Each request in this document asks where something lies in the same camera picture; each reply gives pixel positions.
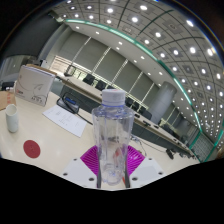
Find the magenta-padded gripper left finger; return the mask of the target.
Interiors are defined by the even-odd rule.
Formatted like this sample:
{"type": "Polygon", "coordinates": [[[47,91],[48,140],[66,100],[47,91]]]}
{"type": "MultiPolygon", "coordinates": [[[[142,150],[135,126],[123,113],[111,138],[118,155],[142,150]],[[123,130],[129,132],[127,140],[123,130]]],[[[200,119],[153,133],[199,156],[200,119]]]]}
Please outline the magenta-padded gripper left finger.
{"type": "Polygon", "coordinates": [[[88,149],[80,158],[72,159],[62,171],[62,177],[84,188],[100,186],[97,147],[88,149]]]}

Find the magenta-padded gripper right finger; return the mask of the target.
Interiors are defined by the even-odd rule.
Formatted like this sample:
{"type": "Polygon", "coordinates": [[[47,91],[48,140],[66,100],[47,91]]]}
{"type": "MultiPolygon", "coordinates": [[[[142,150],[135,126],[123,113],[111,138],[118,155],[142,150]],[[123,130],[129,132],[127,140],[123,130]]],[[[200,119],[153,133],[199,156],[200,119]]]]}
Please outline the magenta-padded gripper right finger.
{"type": "Polygon", "coordinates": [[[148,158],[132,146],[128,147],[125,186],[140,188],[164,176],[163,169],[153,158],[148,158]]]}

